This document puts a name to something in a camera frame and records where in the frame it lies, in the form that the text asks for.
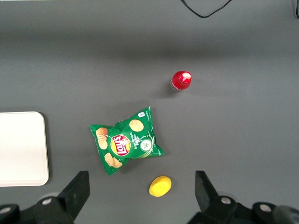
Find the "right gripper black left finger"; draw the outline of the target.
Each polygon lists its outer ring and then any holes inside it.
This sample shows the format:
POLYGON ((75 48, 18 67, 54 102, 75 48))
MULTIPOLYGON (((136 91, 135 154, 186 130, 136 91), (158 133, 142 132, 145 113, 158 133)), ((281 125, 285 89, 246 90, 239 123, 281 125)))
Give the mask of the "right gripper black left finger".
POLYGON ((34 206, 37 224, 73 224, 90 195, 89 172, 80 171, 57 195, 34 206))

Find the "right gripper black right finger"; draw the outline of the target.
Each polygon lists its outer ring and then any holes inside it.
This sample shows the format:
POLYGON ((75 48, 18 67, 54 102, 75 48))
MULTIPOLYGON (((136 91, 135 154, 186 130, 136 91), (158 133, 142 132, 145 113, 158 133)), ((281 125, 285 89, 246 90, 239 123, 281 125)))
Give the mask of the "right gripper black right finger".
POLYGON ((195 196, 200 208, 190 224, 254 224, 252 210, 229 196, 220 196, 205 171, 195 172, 195 196))

